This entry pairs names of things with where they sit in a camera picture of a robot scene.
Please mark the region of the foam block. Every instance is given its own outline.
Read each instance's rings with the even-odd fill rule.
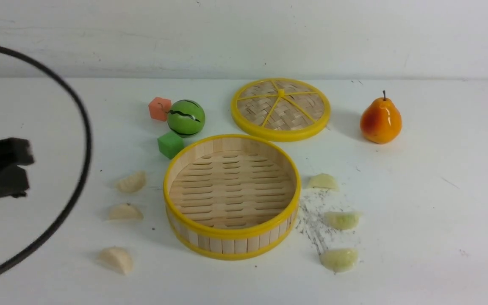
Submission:
[[[174,131],[157,138],[159,151],[167,158],[174,158],[182,149],[184,149],[184,140]]]
[[[155,120],[166,122],[167,112],[169,112],[171,104],[170,99],[156,97],[148,104],[150,117]]]

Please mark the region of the orange cube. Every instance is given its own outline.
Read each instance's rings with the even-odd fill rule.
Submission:
[[[148,104],[150,117],[155,120],[166,122],[167,113],[169,112],[171,106],[172,103],[170,99],[156,97],[150,102],[150,104]]]

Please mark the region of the yellow rim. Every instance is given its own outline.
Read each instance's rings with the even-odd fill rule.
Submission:
[[[279,245],[289,235],[289,233],[291,233],[291,231],[293,230],[293,227],[295,226],[295,222],[296,222],[295,220],[296,219],[297,219],[297,215],[295,215],[295,219],[293,219],[293,221],[291,222],[287,231],[284,234],[281,234],[281,236],[279,236],[275,242],[270,243],[269,245],[267,245],[267,246],[265,246],[265,247],[263,247],[257,251],[247,252],[247,253],[239,253],[239,254],[223,254],[223,253],[216,253],[216,252],[212,252],[212,251],[207,251],[205,249],[201,249],[201,248],[197,247],[196,245],[192,245],[189,241],[186,241],[184,238],[182,238],[182,236],[180,236],[178,231],[176,231],[176,228],[171,224],[171,222],[169,222],[169,225],[171,226],[172,233],[174,233],[176,235],[176,238],[178,238],[178,240],[182,244],[184,244],[184,246],[188,247],[191,251],[197,252],[200,255],[204,255],[204,256],[209,257],[209,258],[221,259],[223,261],[240,261],[242,259],[248,259],[248,258],[252,258],[252,257],[262,255],[262,254],[274,249],[277,245]]]
[[[176,162],[178,162],[178,159],[185,154],[187,151],[192,149],[193,147],[205,143],[207,141],[213,141],[215,139],[220,139],[220,138],[242,138],[242,139],[251,139],[253,141],[259,141],[261,143],[264,143],[266,145],[269,145],[270,147],[273,147],[276,149],[279,153],[283,154],[285,158],[289,161],[291,164],[291,167],[293,168],[296,176],[296,181],[297,185],[295,185],[295,193],[293,195],[293,198],[291,199],[291,202],[287,207],[277,216],[272,218],[271,220],[268,220],[264,222],[263,224],[253,226],[250,228],[242,228],[242,229],[234,229],[234,230],[226,230],[226,229],[219,229],[219,228],[212,228],[212,227],[207,227],[202,224],[198,224],[197,222],[192,221],[191,219],[187,218],[182,214],[174,205],[172,202],[170,196],[169,196],[169,185],[168,185],[168,179],[169,179],[169,173],[171,172],[172,167]],[[255,237],[257,235],[269,232],[272,230],[274,227],[279,226],[282,222],[285,222],[288,218],[291,217],[291,214],[295,210],[297,210],[298,205],[299,205],[299,197],[300,197],[300,176],[299,172],[297,170],[297,167],[295,166],[295,163],[293,163],[293,160],[289,157],[289,155],[286,154],[285,151],[281,150],[279,147],[276,145],[273,145],[271,142],[266,141],[264,139],[260,139],[257,137],[252,137],[249,135],[218,135],[218,136],[213,136],[213,137],[207,137],[205,139],[202,139],[200,141],[197,141],[193,143],[192,145],[184,148],[182,151],[180,151],[171,161],[169,164],[169,167],[167,168],[167,172],[165,174],[165,179],[163,181],[163,197],[165,197],[165,202],[166,205],[169,207],[171,210],[172,214],[182,223],[188,227],[188,229],[195,231],[196,233],[200,233],[203,236],[210,237],[210,238],[219,238],[219,239],[244,239],[244,238],[250,238],[250,237]]]
[[[282,80],[282,81],[290,81],[292,83],[298,83],[299,85],[306,86],[312,91],[309,92],[298,92],[298,93],[293,93],[293,94],[306,94],[306,93],[315,93],[320,96],[320,98],[323,100],[324,103],[324,113],[323,116],[319,118],[319,120],[314,120],[312,117],[302,108],[300,108],[297,104],[292,102],[290,99],[284,98],[283,94],[265,94],[265,95],[257,95],[256,97],[279,97],[277,98],[276,102],[274,104],[277,104],[281,99],[286,100],[289,102],[291,105],[293,105],[295,108],[300,110],[305,116],[307,116],[310,120],[314,121],[314,124],[303,128],[299,130],[272,130],[272,129],[267,129],[264,128],[263,126],[269,119],[270,115],[272,114],[272,110],[275,108],[275,105],[271,108],[269,114],[267,114],[263,126],[257,126],[252,123],[250,123],[238,110],[237,102],[242,99],[248,99],[250,97],[246,98],[239,98],[239,96],[244,92],[244,90],[248,89],[248,87],[251,87],[257,83],[262,83],[264,81],[271,81],[274,85],[274,88],[276,90],[279,90],[274,83],[276,80]],[[331,116],[331,106],[329,104],[329,100],[327,97],[323,94],[323,92],[319,91],[319,89],[315,88],[314,86],[304,83],[302,81],[298,81],[295,79],[288,79],[288,78],[266,78],[266,79],[261,79],[257,81],[252,81],[251,83],[248,83],[247,85],[243,86],[240,88],[235,95],[233,96],[233,100],[231,101],[231,114],[233,116],[233,120],[235,121],[236,125],[244,130],[244,132],[249,133],[252,136],[260,137],[262,139],[267,139],[269,141],[300,141],[302,139],[308,139],[314,135],[317,135],[320,131],[322,131],[325,126],[327,126],[327,123],[329,123],[329,118]]]

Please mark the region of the green cube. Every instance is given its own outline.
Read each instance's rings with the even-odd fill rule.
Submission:
[[[157,138],[157,145],[159,146],[159,151],[169,159],[174,158],[184,149],[184,141],[174,131],[169,131]]]

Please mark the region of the orange pear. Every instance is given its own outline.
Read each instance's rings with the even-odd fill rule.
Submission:
[[[402,117],[391,99],[385,96],[375,99],[360,117],[363,136],[377,144],[386,144],[395,139],[402,130]]]

